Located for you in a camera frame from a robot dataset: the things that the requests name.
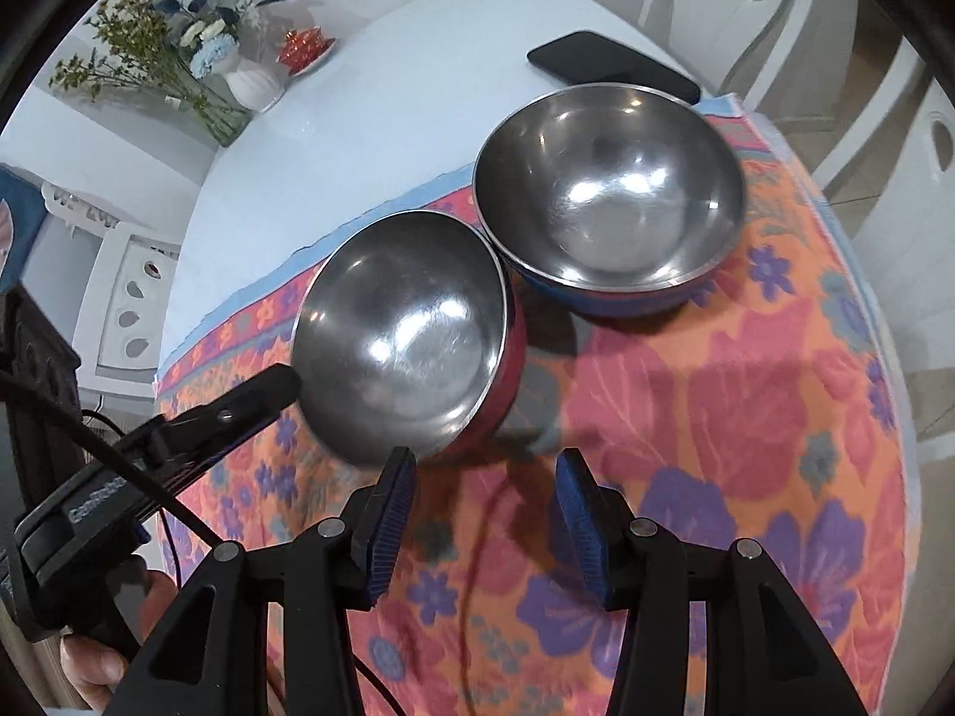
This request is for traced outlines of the red steel bowl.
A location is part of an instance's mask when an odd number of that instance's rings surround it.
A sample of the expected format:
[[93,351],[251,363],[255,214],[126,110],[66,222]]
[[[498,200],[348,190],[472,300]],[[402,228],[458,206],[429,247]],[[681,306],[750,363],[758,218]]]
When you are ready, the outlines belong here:
[[525,314],[484,234],[409,210],[346,239],[312,278],[289,363],[301,415],[347,464],[396,448],[452,459],[487,442],[515,402]]

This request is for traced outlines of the blue steel bowl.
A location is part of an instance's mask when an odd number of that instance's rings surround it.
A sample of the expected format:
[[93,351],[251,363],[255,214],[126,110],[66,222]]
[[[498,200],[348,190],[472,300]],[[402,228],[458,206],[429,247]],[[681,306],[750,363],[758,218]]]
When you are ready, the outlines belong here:
[[512,269],[599,319],[688,303],[748,214],[743,166],[700,112],[612,82],[565,87],[503,120],[480,148],[473,196]]

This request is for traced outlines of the white chair far left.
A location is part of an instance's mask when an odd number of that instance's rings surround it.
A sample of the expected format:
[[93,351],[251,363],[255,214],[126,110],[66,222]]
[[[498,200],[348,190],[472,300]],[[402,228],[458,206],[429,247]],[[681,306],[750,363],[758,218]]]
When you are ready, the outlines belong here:
[[81,388],[154,396],[160,340],[181,244],[129,221],[104,234],[76,319]]

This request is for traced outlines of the white chair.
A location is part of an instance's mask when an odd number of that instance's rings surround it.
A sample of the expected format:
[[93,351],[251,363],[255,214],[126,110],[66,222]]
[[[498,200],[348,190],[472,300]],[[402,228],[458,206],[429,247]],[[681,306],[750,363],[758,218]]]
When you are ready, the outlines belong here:
[[644,0],[637,27],[662,37],[701,86],[722,91],[769,32],[775,42],[746,89],[743,104],[764,104],[805,29],[814,0]]
[[907,372],[953,365],[953,104],[931,81],[889,181],[851,238],[864,298]]
[[76,319],[81,388],[154,396],[160,340],[181,244],[129,221],[104,234]]

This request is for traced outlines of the white ceramic vase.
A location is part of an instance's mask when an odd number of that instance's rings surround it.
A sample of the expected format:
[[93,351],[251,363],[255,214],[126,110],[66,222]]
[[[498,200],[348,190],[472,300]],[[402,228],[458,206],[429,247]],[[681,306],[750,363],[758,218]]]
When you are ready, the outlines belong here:
[[266,113],[284,97],[285,84],[267,66],[239,57],[223,79],[236,102],[252,113]]

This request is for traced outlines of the glass vase with flowers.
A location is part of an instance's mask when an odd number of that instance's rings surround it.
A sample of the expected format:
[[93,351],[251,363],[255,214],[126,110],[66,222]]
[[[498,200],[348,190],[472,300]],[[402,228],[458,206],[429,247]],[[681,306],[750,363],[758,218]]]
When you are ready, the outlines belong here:
[[241,55],[239,36],[259,21],[259,11],[278,2],[100,0],[82,21],[93,31],[93,47],[55,61],[48,87],[91,104],[162,100],[227,147],[251,114],[212,86],[212,76]]

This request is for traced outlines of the red lidded cup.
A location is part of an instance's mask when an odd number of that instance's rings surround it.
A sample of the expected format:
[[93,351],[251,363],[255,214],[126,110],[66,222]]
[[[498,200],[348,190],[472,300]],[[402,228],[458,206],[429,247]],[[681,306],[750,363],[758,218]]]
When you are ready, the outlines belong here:
[[321,65],[335,45],[337,39],[325,36],[320,27],[288,31],[278,52],[277,63],[285,68],[290,78],[296,78]]

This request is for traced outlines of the white chair near right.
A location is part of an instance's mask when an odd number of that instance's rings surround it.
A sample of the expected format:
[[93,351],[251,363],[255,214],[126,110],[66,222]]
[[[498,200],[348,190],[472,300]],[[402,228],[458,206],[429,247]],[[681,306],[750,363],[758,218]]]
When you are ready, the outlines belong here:
[[889,181],[851,238],[864,298],[907,372],[953,365],[953,104],[931,81]]

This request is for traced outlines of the black smartphone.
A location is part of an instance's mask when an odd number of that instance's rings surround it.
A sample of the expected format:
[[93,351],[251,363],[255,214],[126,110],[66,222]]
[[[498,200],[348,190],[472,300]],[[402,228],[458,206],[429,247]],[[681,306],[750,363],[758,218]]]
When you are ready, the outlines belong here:
[[593,31],[575,31],[529,50],[529,63],[570,86],[620,82],[649,87],[688,105],[703,98],[693,79],[634,48]]

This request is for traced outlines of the white chair far right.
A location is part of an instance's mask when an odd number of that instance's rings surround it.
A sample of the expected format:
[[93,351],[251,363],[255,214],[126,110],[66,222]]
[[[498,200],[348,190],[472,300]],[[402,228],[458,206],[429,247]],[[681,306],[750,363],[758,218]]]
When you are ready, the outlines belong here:
[[775,42],[746,89],[743,104],[764,104],[805,29],[814,0],[644,0],[637,27],[662,37],[701,86],[722,91],[769,32]]

